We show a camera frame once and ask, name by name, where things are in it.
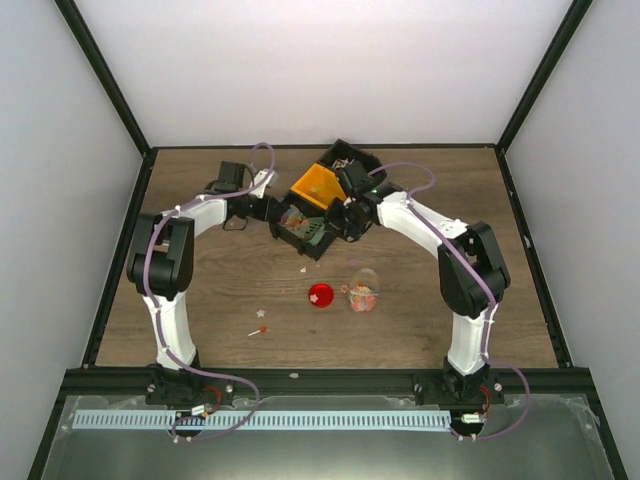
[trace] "black metal frame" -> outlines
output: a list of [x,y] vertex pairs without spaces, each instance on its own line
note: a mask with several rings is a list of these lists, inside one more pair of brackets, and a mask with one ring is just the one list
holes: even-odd
[[[73,0],[55,0],[72,33],[84,51],[91,67],[102,83],[114,108],[120,115],[131,138],[142,155],[142,165],[136,186],[127,210],[126,218],[116,252],[109,270],[109,276],[103,291],[96,318],[91,331],[83,367],[68,370],[65,374],[59,395],[53,406],[51,417],[40,448],[33,462],[29,475],[30,479],[40,478],[47,460],[51,442],[54,438],[62,408],[67,396],[72,395],[146,395],[147,386],[157,375],[156,367],[97,367],[96,357],[106,328],[111,306],[115,297],[117,285],[124,268],[129,244],[135,227],[136,219],[147,185],[151,176],[154,162],[160,148],[150,148],[131,112],[115,78],[100,53],[89,28],[82,19]],[[505,187],[509,193],[509,200],[513,209],[529,267],[533,276],[536,292],[544,313],[549,330],[549,336],[558,361],[557,369],[527,369],[524,370],[534,393],[548,394],[577,394],[586,395],[591,410],[599,417],[598,431],[615,478],[628,478],[614,439],[611,435],[604,411],[588,369],[573,366],[571,356],[564,339],[558,317],[556,315],[549,288],[546,284],[535,246],[533,245],[527,227],[524,212],[518,199],[517,192],[511,179],[511,174],[505,159],[505,153],[524,123],[529,111],[550,77],[555,65],[560,59],[571,37],[578,28],[580,21],[587,12],[592,0],[574,0],[558,28],[547,52],[527,87],[518,107],[513,113],[504,133],[497,145],[487,144],[414,144],[414,145],[364,145],[365,148],[493,148],[498,165],[503,176]],[[281,145],[278,148],[323,148],[328,145]],[[162,148],[246,148],[222,146],[187,146]],[[216,372],[233,373],[252,380],[258,385],[265,396],[271,395],[414,395],[414,384],[417,379],[439,378],[442,370],[288,370],[288,369],[215,369]],[[291,372],[299,374],[299,378],[292,379]],[[520,379],[510,371],[492,370],[491,375],[502,384],[503,393],[522,393]],[[249,394],[241,385],[236,393]]]

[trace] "red ball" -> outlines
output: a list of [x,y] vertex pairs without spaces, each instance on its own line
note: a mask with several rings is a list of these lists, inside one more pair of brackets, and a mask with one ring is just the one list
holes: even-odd
[[326,283],[315,284],[309,289],[309,301],[314,307],[328,307],[333,302],[333,288]]

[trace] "white wall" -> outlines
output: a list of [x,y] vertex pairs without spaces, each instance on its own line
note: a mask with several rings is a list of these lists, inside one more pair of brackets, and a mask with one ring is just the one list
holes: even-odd
[[596,1],[507,156],[571,354],[640,478],[640,3]]
[[570,0],[78,0],[152,145],[497,142]]
[[140,156],[53,1],[0,3],[0,478],[77,367]]

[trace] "wooden floor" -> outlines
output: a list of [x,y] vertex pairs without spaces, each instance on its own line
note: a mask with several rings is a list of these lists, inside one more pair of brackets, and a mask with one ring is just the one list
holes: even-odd
[[[554,367],[531,274],[491,149],[371,150],[383,163],[428,165],[435,187],[417,199],[467,223],[483,220],[498,238],[512,285],[491,331],[492,358],[523,367]],[[317,160],[322,150],[277,152],[278,198]],[[187,202],[217,177],[221,160],[247,162],[244,150],[163,150],[143,210],[164,210]],[[255,158],[268,164],[267,152]],[[426,182],[411,168],[390,170],[404,187]],[[300,269],[306,267],[306,273]],[[373,268],[381,282],[377,308],[354,313],[340,285],[355,271]],[[326,309],[307,300],[311,285],[327,282],[336,291]],[[451,312],[440,297],[437,262],[393,231],[374,227],[361,241],[337,240],[315,262],[274,240],[268,226],[251,221],[245,231],[212,229],[196,241],[196,267],[187,294],[191,335],[205,366],[245,367],[440,367],[451,341]],[[256,312],[264,310],[264,318]],[[261,325],[265,334],[247,337]],[[146,365],[156,345],[142,298],[124,273],[98,358],[99,365]]]

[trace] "green object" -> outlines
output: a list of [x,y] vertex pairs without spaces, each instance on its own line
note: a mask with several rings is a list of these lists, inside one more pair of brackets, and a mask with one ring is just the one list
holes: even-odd
[[307,218],[299,227],[291,231],[310,245],[317,245],[324,235],[324,218]]

